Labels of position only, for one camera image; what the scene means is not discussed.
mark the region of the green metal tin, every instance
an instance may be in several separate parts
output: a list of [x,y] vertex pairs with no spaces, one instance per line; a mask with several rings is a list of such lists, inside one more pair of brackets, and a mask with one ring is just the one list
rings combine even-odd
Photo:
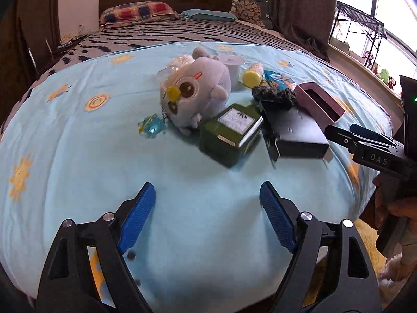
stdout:
[[202,124],[200,150],[226,167],[232,167],[256,142],[263,118],[255,105],[234,103]]

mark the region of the striped blanket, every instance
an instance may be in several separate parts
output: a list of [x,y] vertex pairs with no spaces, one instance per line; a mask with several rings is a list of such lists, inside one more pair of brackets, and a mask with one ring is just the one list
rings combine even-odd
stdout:
[[[13,107],[9,117],[0,126],[0,138],[11,118],[30,96],[32,89],[45,81],[48,76],[79,62],[109,53],[161,45],[164,43],[184,43],[189,41],[249,43],[266,45],[282,50],[301,50],[308,53],[293,43],[239,22],[179,19],[105,29],[102,32],[97,32],[86,37],[73,50],[67,52],[54,67],[44,73],[30,87],[26,94]],[[333,69],[327,62],[320,61]]]

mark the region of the green toy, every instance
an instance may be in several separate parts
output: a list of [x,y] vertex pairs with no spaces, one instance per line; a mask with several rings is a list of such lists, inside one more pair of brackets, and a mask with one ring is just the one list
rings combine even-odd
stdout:
[[389,72],[384,68],[383,70],[381,70],[381,80],[384,81],[384,83],[388,84],[388,79],[389,79]]

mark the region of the curtain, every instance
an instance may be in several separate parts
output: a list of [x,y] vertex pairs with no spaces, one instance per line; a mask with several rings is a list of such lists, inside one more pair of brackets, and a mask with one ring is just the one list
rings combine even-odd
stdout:
[[327,48],[337,0],[269,0],[274,30],[329,62]]

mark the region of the dark sponge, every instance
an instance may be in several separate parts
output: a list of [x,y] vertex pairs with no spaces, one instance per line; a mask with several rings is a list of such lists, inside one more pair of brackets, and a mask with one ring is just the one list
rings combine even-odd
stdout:
[[255,86],[252,88],[252,96],[256,101],[272,101],[287,110],[297,104],[295,94],[289,88],[277,91],[271,86]]

